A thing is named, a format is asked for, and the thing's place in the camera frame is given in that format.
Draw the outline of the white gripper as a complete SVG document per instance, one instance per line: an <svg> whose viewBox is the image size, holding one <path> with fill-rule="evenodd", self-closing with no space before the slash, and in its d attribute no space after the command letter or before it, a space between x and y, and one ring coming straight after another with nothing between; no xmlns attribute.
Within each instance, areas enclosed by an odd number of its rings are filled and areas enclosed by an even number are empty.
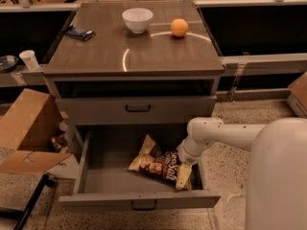
<svg viewBox="0 0 307 230"><path fill-rule="evenodd" d="M197 143L190 137L185 138L180 145L177 146L177 154L182 165L177 171L177 190L192 189L190 175L192 167L200 161L201 154L204 151L204 144Z"/></svg>

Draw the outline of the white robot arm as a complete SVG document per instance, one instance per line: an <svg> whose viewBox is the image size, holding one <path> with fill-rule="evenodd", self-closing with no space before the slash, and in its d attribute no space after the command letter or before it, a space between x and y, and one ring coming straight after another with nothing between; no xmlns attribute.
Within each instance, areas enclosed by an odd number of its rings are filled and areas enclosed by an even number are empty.
<svg viewBox="0 0 307 230"><path fill-rule="evenodd" d="M250 152L246 230L307 230L306 119L284 118L267 125L192 119L177 147L177 189L185 186L192 166L216 142Z"/></svg>

